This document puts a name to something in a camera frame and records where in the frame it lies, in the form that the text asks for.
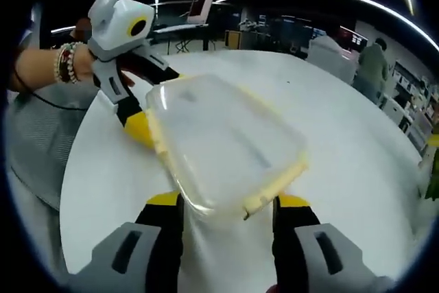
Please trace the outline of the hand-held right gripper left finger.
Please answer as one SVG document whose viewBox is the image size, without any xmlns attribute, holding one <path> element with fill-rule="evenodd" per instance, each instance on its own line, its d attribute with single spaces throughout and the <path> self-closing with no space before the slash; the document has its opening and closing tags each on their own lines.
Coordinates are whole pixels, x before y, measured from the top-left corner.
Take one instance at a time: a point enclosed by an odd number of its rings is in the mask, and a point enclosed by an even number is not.
<svg viewBox="0 0 439 293">
<path fill-rule="evenodd" d="M 150 198 L 135 222 L 98 243 L 71 275 L 68 292 L 177 292 L 185 202 L 171 191 Z"/>
</svg>

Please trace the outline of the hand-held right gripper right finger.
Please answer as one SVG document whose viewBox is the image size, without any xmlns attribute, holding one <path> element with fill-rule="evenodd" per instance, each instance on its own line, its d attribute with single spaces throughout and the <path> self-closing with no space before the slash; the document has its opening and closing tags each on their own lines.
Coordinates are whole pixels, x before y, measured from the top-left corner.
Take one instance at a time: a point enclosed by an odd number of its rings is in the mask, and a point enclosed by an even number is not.
<svg viewBox="0 0 439 293">
<path fill-rule="evenodd" d="M 383 279 L 362 250 L 332 224 L 321 223 L 297 196 L 273 200 L 273 292 L 380 292 Z"/>
</svg>

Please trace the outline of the person's left hand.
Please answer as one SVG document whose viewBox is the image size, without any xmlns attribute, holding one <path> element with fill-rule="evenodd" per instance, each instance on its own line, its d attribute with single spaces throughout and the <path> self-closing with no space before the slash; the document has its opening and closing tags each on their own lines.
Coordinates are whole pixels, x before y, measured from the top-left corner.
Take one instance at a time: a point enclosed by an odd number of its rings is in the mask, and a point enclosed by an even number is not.
<svg viewBox="0 0 439 293">
<path fill-rule="evenodd" d="M 89 51 L 85 44 L 77 44 L 73 56 L 73 70 L 79 81 L 93 79 L 92 65 L 95 61 L 94 55 Z"/>
</svg>

